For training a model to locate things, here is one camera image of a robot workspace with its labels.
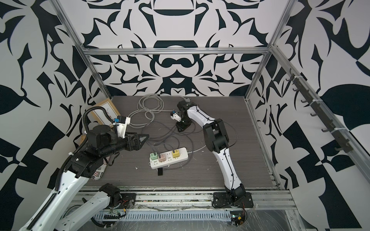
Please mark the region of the grey USB cable green charger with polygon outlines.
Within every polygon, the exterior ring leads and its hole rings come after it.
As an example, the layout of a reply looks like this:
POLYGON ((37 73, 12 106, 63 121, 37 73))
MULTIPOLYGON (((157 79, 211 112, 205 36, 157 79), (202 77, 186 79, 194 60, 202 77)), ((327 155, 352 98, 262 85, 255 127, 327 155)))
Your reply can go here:
POLYGON ((159 137, 152 137, 150 135, 150 138, 148 139, 147 144, 151 147, 151 149, 155 152, 159 152, 157 150, 156 146, 159 146, 159 145, 162 144, 163 147, 166 149, 166 151, 174 150, 175 148, 170 143, 168 143, 169 139, 175 139, 177 141, 177 148, 179 148, 180 147, 180 141, 176 137, 176 130, 177 130, 176 126, 174 125, 173 127, 169 128, 165 124, 160 123, 158 121, 156 121, 156 123, 158 123, 161 126, 160 129, 167 129, 168 132, 165 133, 164 135, 159 136, 159 137))

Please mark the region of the green USB wall charger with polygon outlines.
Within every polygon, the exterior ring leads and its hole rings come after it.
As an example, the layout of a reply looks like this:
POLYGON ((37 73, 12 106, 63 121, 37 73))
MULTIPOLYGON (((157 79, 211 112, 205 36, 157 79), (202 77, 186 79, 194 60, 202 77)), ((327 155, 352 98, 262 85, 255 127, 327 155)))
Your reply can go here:
POLYGON ((159 156, 158 156, 158 153, 157 152, 153 152, 150 154, 150 160, 151 161, 155 161, 155 160, 158 160, 159 156))

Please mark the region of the grey USB cable pink charger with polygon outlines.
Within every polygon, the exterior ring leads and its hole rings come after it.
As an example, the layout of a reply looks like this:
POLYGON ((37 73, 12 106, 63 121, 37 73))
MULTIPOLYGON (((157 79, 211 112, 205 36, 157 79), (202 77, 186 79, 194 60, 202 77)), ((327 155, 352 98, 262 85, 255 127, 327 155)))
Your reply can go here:
POLYGON ((191 145, 192 145, 192 148, 191 148, 190 152, 191 152, 191 154, 194 154, 195 152, 203 150, 206 147, 206 145, 203 145, 202 147, 200 147, 198 149, 195 148, 195 146, 194 146, 195 143, 192 140, 191 136, 194 135, 194 134, 198 134, 201 131, 196 131, 197 126, 194 125, 194 124, 191 125, 191 127, 193 128, 193 130, 190 131, 190 132, 187 132, 187 131, 186 132, 178 132, 178 130, 176 130, 176 137, 179 139, 179 141, 180 141, 181 138, 187 138, 191 142, 191 145))

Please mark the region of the white power strip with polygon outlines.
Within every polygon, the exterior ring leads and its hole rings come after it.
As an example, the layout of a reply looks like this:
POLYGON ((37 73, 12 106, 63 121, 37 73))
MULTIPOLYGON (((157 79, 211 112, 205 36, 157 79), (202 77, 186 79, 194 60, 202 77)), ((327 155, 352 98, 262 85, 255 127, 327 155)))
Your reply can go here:
POLYGON ((166 154, 167 155, 167 159, 164 162, 159 162, 158 160, 151 161, 150 156, 149 156, 149 166, 152 169, 157 169, 157 168, 169 167, 172 164, 177 164, 177 163, 180 163, 180 162, 183 162, 183 161, 187 161, 188 158, 189 158, 188 150, 185 147, 178 148, 178 150, 180 151, 180 156, 178 158, 173 158, 172 157, 172 150, 164 152, 164 153, 158 153, 158 156, 159 156, 159 154, 166 154))

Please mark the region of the yellow USB wall charger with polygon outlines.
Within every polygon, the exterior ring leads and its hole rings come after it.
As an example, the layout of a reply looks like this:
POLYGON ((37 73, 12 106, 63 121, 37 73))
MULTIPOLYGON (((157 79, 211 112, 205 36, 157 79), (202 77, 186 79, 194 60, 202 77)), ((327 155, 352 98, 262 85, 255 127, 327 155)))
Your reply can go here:
POLYGON ((180 151, 178 149, 172 150, 172 157, 178 158, 180 156, 180 151))

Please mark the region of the pink USB wall charger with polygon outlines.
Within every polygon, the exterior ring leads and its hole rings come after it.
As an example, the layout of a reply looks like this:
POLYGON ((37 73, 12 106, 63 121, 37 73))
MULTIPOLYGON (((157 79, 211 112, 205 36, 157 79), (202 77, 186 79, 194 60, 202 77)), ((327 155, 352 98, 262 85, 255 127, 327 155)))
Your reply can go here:
POLYGON ((159 162, 164 162, 164 161, 166 161, 166 159, 167 159, 166 154, 159 154, 159 158, 158 158, 159 162))

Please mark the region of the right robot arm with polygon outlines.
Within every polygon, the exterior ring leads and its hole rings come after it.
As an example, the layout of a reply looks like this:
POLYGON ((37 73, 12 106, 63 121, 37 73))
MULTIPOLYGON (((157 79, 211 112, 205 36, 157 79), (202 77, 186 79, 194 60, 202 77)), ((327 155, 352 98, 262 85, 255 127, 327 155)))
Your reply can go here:
POLYGON ((177 104, 177 108, 179 111, 171 112, 171 118, 176 120, 179 132, 187 129, 192 122, 202 127, 205 145, 215 155, 221 169, 228 203, 236 207, 246 195, 246 191, 230 156, 229 136, 223 120, 207 115, 193 102, 182 100, 177 104))

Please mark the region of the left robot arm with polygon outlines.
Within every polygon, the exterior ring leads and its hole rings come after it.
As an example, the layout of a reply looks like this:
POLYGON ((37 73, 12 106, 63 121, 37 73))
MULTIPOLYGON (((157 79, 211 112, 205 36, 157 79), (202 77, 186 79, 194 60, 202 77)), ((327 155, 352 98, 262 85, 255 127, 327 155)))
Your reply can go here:
POLYGON ((77 231, 101 210, 119 206, 120 189, 107 183, 86 203, 69 215, 62 216, 72 199, 106 162, 107 157, 119 154, 122 150, 138 151, 149 139, 148 134, 126 131, 129 117, 118 116, 112 119, 101 106, 87 109, 82 122, 86 138, 74 152, 68 154, 58 172, 55 188, 31 219, 21 227, 22 231, 77 231), (98 125, 90 130, 87 115, 94 110, 102 111, 110 125, 98 125))

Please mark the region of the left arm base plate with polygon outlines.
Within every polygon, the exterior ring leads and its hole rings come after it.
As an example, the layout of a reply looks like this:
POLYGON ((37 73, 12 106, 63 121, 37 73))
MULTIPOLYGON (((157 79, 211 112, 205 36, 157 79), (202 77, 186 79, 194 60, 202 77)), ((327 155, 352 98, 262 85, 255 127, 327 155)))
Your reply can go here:
POLYGON ((136 194, 135 193, 121 193, 119 195, 118 202, 111 206, 112 209, 130 209, 136 204, 136 194))

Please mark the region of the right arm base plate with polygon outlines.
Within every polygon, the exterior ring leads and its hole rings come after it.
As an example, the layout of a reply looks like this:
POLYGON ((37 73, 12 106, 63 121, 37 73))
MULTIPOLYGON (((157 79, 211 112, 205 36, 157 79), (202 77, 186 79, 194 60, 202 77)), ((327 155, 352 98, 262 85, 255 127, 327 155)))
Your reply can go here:
POLYGON ((229 193, 213 193, 213 208, 253 208, 254 203, 250 193, 241 198, 232 197, 229 193))

